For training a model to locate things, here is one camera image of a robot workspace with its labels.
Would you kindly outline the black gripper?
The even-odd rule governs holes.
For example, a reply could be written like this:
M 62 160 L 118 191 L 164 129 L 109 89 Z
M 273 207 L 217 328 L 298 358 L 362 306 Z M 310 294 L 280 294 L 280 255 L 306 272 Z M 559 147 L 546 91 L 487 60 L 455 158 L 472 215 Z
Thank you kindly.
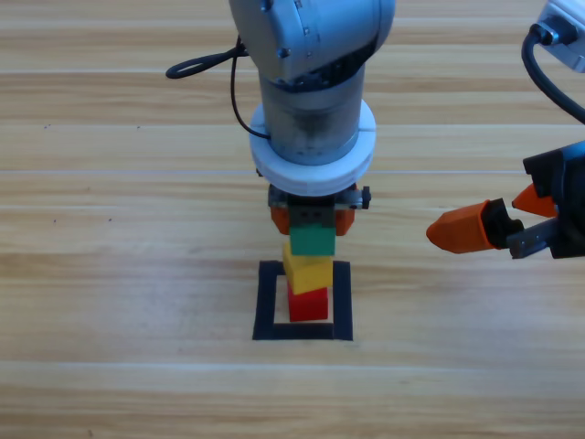
M 426 230 L 436 247 L 463 254 L 509 248 L 523 259 L 546 248 L 555 259 L 584 255 L 584 143 L 523 160 L 533 184 L 512 207 L 548 219 L 527 229 L 511 219 L 499 198 L 443 213 Z
M 271 220 L 282 235 L 290 228 L 319 225 L 335 228 L 336 236 L 345 236 L 352 227 L 356 211 L 369 209 L 370 187 L 353 184 L 346 189 L 321 197 L 297 196 L 269 185 L 268 206 Z

